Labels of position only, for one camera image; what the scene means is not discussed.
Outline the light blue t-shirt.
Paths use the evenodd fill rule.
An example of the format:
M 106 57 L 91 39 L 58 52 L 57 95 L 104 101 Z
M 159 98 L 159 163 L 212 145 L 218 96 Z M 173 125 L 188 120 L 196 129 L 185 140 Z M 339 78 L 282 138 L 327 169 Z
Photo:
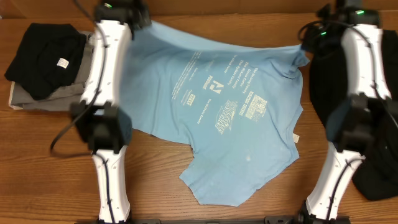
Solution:
M 307 63 L 299 45 L 230 45 L 153 22 L 127 50 L 121 106 L 134 129 L 192 148 L 180 178 L 198 203 L 237 207 L 299 158 Z

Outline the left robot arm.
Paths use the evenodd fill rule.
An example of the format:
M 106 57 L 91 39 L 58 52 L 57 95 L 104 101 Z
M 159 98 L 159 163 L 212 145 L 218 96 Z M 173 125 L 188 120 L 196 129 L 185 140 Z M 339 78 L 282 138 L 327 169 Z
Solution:
M 93 17 L 93 57 L 85 90 L 70 113 L 87 143 L 98 178 L 98 223 L 130 223 L 124 158 L 131 141 L 131 119 L 120 107 L 124 57 L 135 30 L 151 24 L 144 1 L 101 1 Z

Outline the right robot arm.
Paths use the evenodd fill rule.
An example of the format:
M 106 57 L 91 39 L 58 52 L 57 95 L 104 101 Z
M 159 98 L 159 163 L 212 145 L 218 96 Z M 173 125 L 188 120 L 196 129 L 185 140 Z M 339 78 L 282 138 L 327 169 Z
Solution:
M 397 35 L 361 1 L 337 1 L 298 32 L 313 55 L 310 100 L 328 152 L 294 223 L 349 223 L 338 214 L 350 183 L 368 199 L 397 194 Z

